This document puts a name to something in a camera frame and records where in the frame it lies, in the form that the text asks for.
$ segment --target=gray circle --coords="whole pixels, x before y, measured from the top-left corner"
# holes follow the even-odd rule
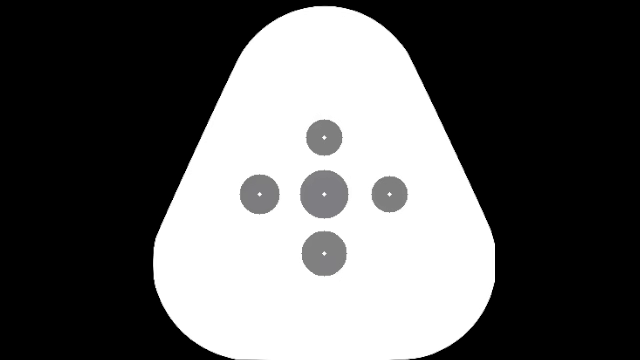
[[[240,188],[240,201],[245,209],[254,214],[266,214],[278,205],[280,190],[272,178],[253,175]]]
[[[318,231],[302,245],[302,262],[318,276],[331,276],[347,261],[347,246],[330,231]]]
[[[407,202],[407,187],[397,177],[386,176],[373,185],[371,196],[378,209],[394,212],[400,210]]]
[[[307,176],[300,187],[300,202],[307,212],[326,219],[338,215],[347,205],[349,190],[342,177],[320,170]]]
[[[342,131],[331,120],[318,120],[307,130],[307,145],[318,155],[331,155],[342,144]]]

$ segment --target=small gray circle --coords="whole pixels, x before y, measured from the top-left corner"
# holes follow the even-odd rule
[[[307,145],[318,155],[331,155],[342,144],[342,131],[331,120],[318,120],[307,130]]]
[[[318,276],[331,276],[347,261],[347,246],[330,231],[318,231],[302,245],[302,262]]]
[[[253,175],[240,188],[240,201],[245,209],[254,214],[266,214],[278,205],[280,190],[272,178]]]
[[[386,176],[373,185],[371,196],[378,209],[394,212],[400,210],[407,202],[407,187],[397,177]]]
[[[307,176],[300,187],[300,202],[307,212],[326,219],[338,215],[347,205],[349,190],[342,177],[320,170]]]

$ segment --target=white shape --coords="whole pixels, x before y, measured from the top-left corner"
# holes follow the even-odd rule
[[[417,72],[433,69],[414,66],[398,40],[360,13],[314,7],[267,25],[242,51],[210,99],[153,249],[159,299],[191,341],[235,359],[410,359],[454,344],[482,315],[495,282],[491,229]],[[345,134],[329,159],[304,141],[322,118]],[[326,167],[349,202],[318,220],[296,195]],[[257,172],[282,192],[264,216],[238,196]],[[370,201],[386,174],[411,191],[394,214]],[[310,274],[300,258],[319,230],[348,249],[334,276]],[[265,241],[277,238],[286,241]]]

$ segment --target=large gray circle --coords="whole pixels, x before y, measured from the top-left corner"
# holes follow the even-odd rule
[[[253,175],[240,188],[240,201],[245,209],[254,214],[266,214],[278,205],[280,190],[272,178]]]
[[[307,176],[300,187],[300,202],[307,212],[326,219],[338,215],[347,205],[347,183],[333,171],[320,170]]]
[[[407,187],[397,177],[386,176],[373,185],[371,196],[378,209],[395,212],[407,202]]]
[[[342,144],[342,131],[331,120],[318,120],[307,130],[307,145],[318,155],[331,155]]]
[[[304,266],[318,276],[337,273],[347,261],[347,246],[330,231],[318,231],[302,245]]]

